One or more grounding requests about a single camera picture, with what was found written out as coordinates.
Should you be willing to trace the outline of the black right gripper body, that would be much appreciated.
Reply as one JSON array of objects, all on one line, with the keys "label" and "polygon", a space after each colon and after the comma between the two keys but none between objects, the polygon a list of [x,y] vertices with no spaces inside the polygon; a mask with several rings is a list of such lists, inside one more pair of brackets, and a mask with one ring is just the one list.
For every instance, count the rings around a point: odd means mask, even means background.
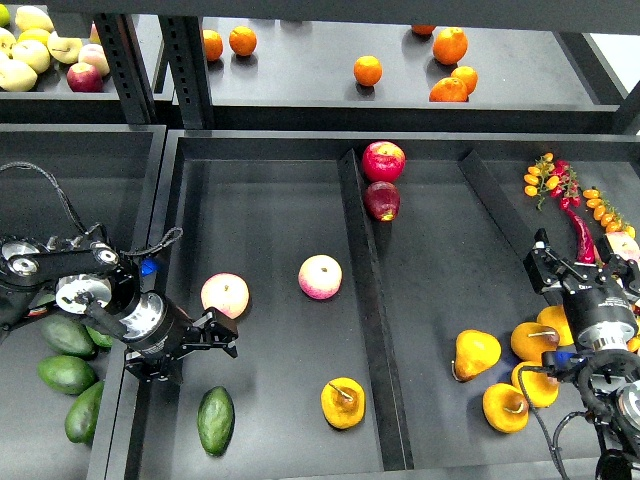
[{"label": "black right gripper body", "polygon": [[626,348],[639,327],[616,282],[562,293],[563,310],[577,348]]}]

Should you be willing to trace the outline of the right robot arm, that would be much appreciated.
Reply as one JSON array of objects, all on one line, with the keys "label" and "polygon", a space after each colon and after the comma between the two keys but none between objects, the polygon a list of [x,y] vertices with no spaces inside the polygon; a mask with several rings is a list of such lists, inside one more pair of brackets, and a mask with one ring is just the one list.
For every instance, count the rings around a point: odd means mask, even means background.
[{"label": "right robot arm", "polygon": [[594,426],[600,449],[598,479],[639,476],[639,357],[628,348],[639,332],[639,265],[600,242],[604,263],[569,261],[549,245],[545,230],[534,236],[524,259],[538,294],[557,291],[574,352],[545,352],[537,372],[572,384]]}]

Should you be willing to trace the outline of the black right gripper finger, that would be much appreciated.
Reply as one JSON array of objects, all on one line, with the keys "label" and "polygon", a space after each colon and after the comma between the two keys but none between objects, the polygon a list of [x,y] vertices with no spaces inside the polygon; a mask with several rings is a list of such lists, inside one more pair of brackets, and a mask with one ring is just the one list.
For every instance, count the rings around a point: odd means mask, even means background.
[{"label": "black right gripper finger", "polygon": [[534,234],[533,246],[525,256],[523,265],[531,286],[538,295],[566,290],[564,283],[568,278],[578,284],[585,282],[585,275],[550,246],[544,228],[538,229]]},{"label": "black right gripper finger", "polygon": [[605,251],[604,236],[596,241],[600,260],[607,273],[615,276],[631,303],[639,302],[639,260],[623,260]]}]

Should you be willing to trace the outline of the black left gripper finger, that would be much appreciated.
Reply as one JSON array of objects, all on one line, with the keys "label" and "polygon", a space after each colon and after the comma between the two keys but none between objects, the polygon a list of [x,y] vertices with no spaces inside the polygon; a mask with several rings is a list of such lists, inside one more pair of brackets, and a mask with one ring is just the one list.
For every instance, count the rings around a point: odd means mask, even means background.
[{"label": "black left gripper finger", "polygon": [[161,354],[158,358],[144,357],[140,352],[127,348],[124,355],[125,369],[143,383],[153,381],[183,383],[182,359],[185,349]]},{"label": "black left gripper finger", "polygon": [[195,351],[221,349],[231,358],[237,358],[238,337],[236,320],[215,307],[209,307],[186,328],[182,337],[182,353],[188,355]]}]

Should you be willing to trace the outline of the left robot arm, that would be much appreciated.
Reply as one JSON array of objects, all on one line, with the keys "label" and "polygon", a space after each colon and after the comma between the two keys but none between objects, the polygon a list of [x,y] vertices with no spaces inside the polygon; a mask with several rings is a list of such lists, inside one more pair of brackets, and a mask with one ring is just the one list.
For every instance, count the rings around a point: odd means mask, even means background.
[{"label": "left robot arm", "polygon": [[49,314],[77,317],[125,346],[124,366],[144,382],[181,383],[178,363],[196,351],[221,349],[237,357],[237,323],[216,307],[190,318],[164,294],[142,288],[142,265],[183,234],[169,229],[154,246],[123,251],[103,224],[85,226],[50,172],[30,162],[2,165],[32,170],[52,185],[75,227],[73,238],[1,239],[1,328],[5,334]]}]

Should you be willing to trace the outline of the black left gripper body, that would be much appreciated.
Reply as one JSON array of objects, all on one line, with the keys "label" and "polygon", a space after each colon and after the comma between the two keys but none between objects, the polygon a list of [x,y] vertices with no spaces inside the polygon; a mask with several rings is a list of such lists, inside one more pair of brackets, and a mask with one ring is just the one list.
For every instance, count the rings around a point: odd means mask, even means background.
[{"label": "black left gripper body", "polygon": [[147,358],[182,349],[186,328],[194,322],[182,309],[160,294],[142,294],[131,314],[122,320],[126,349]]}]

